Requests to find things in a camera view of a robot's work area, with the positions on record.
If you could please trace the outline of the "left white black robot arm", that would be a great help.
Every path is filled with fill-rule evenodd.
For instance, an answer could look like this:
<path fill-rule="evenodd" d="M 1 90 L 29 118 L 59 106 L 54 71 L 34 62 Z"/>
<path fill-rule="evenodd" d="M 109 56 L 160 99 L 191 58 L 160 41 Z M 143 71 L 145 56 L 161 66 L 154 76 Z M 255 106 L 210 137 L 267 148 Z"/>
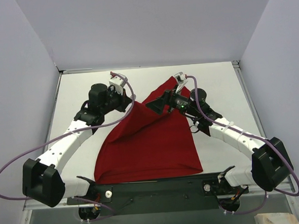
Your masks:
<path fill-rule="evenodd" d="M 78 196 L 90 203 L 96 198 L 93 181 L 82 176 L 72 179 L 61 173 L 80 146 L 104 123 L 105 115 L 113 110 L 125 112 L 133 101 L 126 95 L 126 80 L 114 77 L 109 85 L 94 84 L 88 100 L 71 121 L 61 139 L 37 159 L 23 164 L 22 192 L 47 206 L 55 207 L 63 198 Z"/>

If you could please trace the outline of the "red cloth garment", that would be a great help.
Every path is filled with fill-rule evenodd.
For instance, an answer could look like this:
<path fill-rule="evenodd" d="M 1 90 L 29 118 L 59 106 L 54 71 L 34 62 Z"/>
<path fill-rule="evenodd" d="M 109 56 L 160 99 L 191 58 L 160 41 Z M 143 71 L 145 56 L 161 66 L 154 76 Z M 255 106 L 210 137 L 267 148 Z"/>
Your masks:
<path fill-rule="evenodd" d="M 172 89 L 170 77 L 108 134 L 94 170 L 98 184 L 188 176 L 203 171 L 188 120 L 178 111 L 156 114 L 145 106 Z"/>

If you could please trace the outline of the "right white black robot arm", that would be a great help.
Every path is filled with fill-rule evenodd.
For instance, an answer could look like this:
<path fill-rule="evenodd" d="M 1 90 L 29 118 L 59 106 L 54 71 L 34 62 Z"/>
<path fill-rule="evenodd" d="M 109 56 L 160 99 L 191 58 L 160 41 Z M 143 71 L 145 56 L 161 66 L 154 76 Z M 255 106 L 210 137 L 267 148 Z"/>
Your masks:
<path fill-rule="evenodd" d="M 222 140 L 244 154 L 251 164 L 246 167 L 230 166 L 218 175 L 220 184 L 237 187 L 256 184 L 271 192 L 293 171 L 293 166 L 283 142 L 274 137 L 270 140 L 251 135 L 234 126 L 206 103 L 207 93 L 194 89 L 185 97 L 175 90 L 166 90 L 162 96 L 147 102 L 147 108 L 161 115 L 164 109 L 178 110 L 192 119 L 197 129 L 210 137 Z"/>

